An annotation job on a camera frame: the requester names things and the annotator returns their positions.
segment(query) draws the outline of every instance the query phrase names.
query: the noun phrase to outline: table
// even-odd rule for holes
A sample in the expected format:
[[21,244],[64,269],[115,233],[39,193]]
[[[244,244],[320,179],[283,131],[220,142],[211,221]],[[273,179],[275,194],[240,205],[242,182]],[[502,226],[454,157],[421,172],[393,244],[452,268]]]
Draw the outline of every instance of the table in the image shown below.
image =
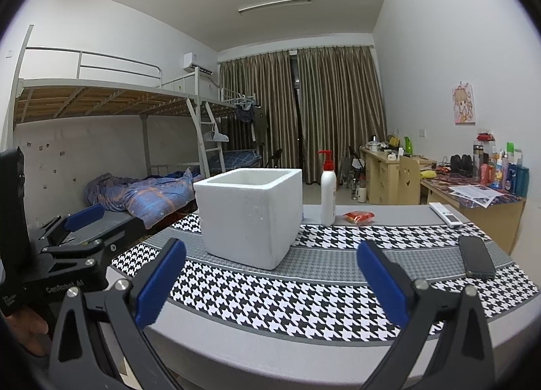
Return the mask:
[[[386,152],[372,152],[361,148],[366,163],[366,191],[371,204],[398,204],[398,175],[400,158],[388,160]],[[423,157],[413,157],[421,166],[431,165],[436,161]]]
[[438,175],[434,179],[421,179],[421,185],[428,188],[428,202],[452,205],[491,236],[507,254],[511,254],[515,248],[526,200],[506,193],[494,199],[485,209],[473,201],[451,194],[449,187],[469,184],[478,182],[460,175]]
[[[336,213],[351,209],[337,206]],[[363,209],[375,214],[370,227],[344,226],[339,218],[333,227],[323,228],[317,225],[319,206],[305,205],[296,245],[273,271],[207,254],[201,247],[198,217],[191,215],[115,259],[108,279],[113,283],[124,276],[122,272],[132,276],[168,238],[181,238],[188,250],[185,269],[158,320],[145,330],[167,367],[206,390],[358,389],[389,349],[397,328],[386,321],[356,267],[355,241],[370,235],[411,277],[423,275],[436,287],[450,288],[457,275],[464,275],[456,232],[428,206]],[[486,312],[500,374],[534,339],[541,296],[485,233],[454,213],[466,223],[461,233],[487,239],[498,269],[497,287],[477,286],[481,297],[486,293],[492,298]],[[220,299],[216,290],[221,290]],[[254,311],[248,297],[255,300]],[[256,297],[264,303],[257,303]],[[336,297],[351,303],[345,305]],[[309,304],[304,310],[303,301]],[[299,322],[314,317],[319,318],[315,327],[327,331],[327,338],[307,338],[314,332],[304,332],[308,325]],[[259,321],[267,326],[275,321],[275,332],[265,330]],[[299,327],[304,335],[295,332]],[[436,342],[434,336],[426,342],[411,379],[423,374]]]

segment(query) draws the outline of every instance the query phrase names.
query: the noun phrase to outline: curtain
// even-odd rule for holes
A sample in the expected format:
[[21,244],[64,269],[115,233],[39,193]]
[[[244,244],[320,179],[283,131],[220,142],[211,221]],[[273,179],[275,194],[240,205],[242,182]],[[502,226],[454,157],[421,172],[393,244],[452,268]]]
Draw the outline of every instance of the curtain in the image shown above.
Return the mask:
[[304,137],[304,179],[318,182],[323,158],[318,150],[333,151],[335,168],[370,135],[386,139],[385,110],[369,47],[300,49]]
[[[263,147],[263,164],[281,148],[279,166],[297,168],[297,115],[289,53],[279,51],[223,62],[220,85],[241,94],[255,94],[255,100],[267,113],[269,135]],[[230,150],[255,148],[249,123],[230,116],[222,120],[221,129],[229,137]]]

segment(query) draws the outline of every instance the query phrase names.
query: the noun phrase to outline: silver bolt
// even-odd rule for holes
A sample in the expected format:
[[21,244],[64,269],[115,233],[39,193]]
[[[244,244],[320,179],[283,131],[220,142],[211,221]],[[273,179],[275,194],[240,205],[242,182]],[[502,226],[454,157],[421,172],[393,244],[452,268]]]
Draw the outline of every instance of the silver bolt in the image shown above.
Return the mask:
[[420,291],[426,291],[430,287],[428,281],[424,278],[418,278],[413,282],[413,285],[415,286],[415,289]]
[[66,291],[66,295],[70,298],[77,297],[77,295],[79,295],[79,288],[77,286],[72,286]]
[[118,291],[125,291],[126,289],[128,289],[129,285],[129,281],[127,281],[125,278],[121,278],[115,283],[115,289]]
[[470,297],[475,297],[477,295],[477,288],[475,286],[469,284],[466,286],[465,290],[466,295],[469,295]]

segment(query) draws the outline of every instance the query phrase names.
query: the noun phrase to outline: human hand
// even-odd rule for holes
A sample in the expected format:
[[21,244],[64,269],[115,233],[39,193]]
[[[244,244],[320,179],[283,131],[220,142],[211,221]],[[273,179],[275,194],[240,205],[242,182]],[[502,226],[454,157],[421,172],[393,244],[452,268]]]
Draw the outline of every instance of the human hand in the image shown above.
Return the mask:
[[6,317],[5,320],[17,341],[25,346],[26,350],[37,357],[44,357],[47,354],[45,347],[36,336],[36,334],[46,334],[49,331],[49,327],[42,317],[32,309],[24,307]]

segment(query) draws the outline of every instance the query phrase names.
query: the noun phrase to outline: green object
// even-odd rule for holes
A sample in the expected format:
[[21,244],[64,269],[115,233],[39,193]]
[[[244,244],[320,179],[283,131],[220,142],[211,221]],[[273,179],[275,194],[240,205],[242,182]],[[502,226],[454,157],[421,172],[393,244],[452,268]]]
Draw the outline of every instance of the green object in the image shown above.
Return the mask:
[[404,137],[404,146],[404,152],[413,156],[413,147],[411,145],[411,140],[408,137]]

